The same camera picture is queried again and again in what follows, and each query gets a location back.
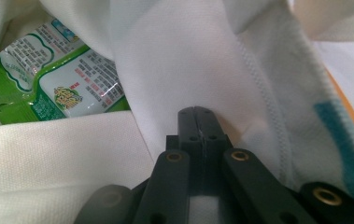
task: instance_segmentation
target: blue trim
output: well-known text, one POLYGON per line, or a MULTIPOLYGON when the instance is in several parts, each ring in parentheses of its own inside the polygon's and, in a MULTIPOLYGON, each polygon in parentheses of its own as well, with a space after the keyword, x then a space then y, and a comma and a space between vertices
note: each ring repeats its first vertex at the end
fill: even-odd
POLYGON ((347 131, 342 116, 332 102, 314 105, 325 127, 339 149, 343 165, 343 181, 354 197, 354 136, 347 131))

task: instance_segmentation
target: black plastic part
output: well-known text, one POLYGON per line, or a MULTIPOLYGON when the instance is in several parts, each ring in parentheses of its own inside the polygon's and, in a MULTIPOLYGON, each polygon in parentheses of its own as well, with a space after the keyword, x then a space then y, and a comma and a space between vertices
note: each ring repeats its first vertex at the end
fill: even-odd
POLYGON ((153 169, 134 224, 188 222, 190 157, 180 150, 163 152, 153 169))
POLYGON ((219 195, 219 224, 248 223, 233 191, 224 183, 219 195))
POLYGON ((136 211, 138 210, 138 206, 141 203, 142 196, 144 195, 145 189, 147 188, 149 179, 145 180, 138 186, 132 189, 133 193, 133 202, 131 204, 130 210, 129 210, 129 215, 126 220, 128 220, 128 223, 132 223, 134 220, 134 216, 136 214, 136 211))
POLYGON ((310 183, 302 186, 300 197, 302 205, 319 223, 354 223, 354 200, 340 189, 310 183))
POLYGON ((167 135, 165 137, 165 150, 179 149, 179 138, 177 135, 167 135))
MULTIPOLYGON (((175 141, 173 136, 167 136, 167 149, 175 141)), ((215 114, 200 106, 179 111, 178 144, 180 150, 191 156, 190 195, 219 195, 223 180, 220 160, 232 144, 215 114)))
POLYGON ((110 185, 97 190, 80 210, 75 224, 127 224, 132 221, 133 193, 110 185))
POLYGON ((317 223, 253 153, 227 150, 222 170, 248 223, 317 223))

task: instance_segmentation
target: snack package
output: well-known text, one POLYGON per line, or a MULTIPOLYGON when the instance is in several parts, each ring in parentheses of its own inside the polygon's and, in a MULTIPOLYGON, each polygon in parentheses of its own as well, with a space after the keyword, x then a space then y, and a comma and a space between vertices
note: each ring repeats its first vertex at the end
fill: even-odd
POLYGON ((115 64, 56 19, 0 52, 3 124, 126 109, 115 64))

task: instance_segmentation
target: screw hole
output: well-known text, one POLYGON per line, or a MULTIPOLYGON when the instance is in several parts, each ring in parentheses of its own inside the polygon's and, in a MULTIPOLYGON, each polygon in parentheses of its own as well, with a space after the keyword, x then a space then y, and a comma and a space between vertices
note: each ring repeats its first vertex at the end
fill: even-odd
POLYGON ((165 224, 166 222, 167 218, 163 214, 155 213, 150 216, 150 224, 165 224))
POLYGON ((168 161, 180 161, 182 160, 182 155, 179 153, 170 153, 166 158, 168 161))
POLYGON ((293 214, 289 212, 283 212, 279 215, 279 219, 285 224, 298 224, 299 221, 293 214))
POLYGON ((338 206, 342 204, 342 199, 335 193, 324 188, 315 188, 313 190, 314 196, 323 203, 331 206, 338 206))
POLYGON ((113 207, 121 202, 121 194, 115 191, 110 191, 102 197, 102 205, 105 207, 113 207))
POLYGON ((247 161, 249 159, 249 155, 242 151, 235 151, 232 153, 232 158, 237 161, 247 161))

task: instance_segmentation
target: stitching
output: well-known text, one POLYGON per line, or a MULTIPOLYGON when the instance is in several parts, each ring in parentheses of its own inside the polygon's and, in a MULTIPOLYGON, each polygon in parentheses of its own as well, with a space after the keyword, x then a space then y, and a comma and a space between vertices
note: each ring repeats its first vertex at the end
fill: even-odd
POLYGON ((270 113, 270 118, 273 124, 273 127, 276 130, 276 138, 278 142, 278 146, 280 148, 280 167, 278 169, 278 178, 281 182, 287 183, 287 181, 290 181, 290 178, 287 177, 287 151, 288 151, 288 140, 287 140, 287 135, 286 132, 284 131, 285 129, 282 127, 283 123, 285 123, 283 120, 281 120, 281 113, 278 109, 276 109, 276 104, 275 102, 272 101, 272 99, 269 97, 270 93, 269 91, 264 87, 264 84, 262 82, 262 79, 257 71, 255 69, 255 65, 252 61, 252 58, 249 56, 249 53, 247 49, 244 47, 242 40, 239 40, 237 37, 237 44, 240 47, 241 54, 243 56, 245 64, 248 66, 249 73, 251 76, 254 78, 256 86, 259 88, 262 98, 266 104, 267 111, 270 113))

